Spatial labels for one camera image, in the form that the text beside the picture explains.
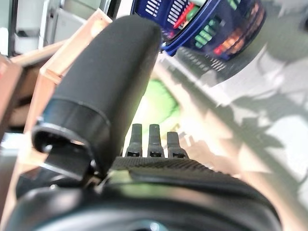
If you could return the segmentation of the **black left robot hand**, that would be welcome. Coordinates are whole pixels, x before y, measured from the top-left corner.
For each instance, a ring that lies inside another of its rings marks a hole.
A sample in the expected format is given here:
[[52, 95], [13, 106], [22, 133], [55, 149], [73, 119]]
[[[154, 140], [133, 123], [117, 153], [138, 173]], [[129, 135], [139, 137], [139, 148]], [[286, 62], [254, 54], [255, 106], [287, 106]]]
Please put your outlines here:
[[116, 19], [75, 59], [31, 131], [47, 158], [19, 176], [7, 231], [280, 231], [254, 187], [188, 157], [157, 124], [142, 156], [132, 120], [161, 46], [136, 15]]

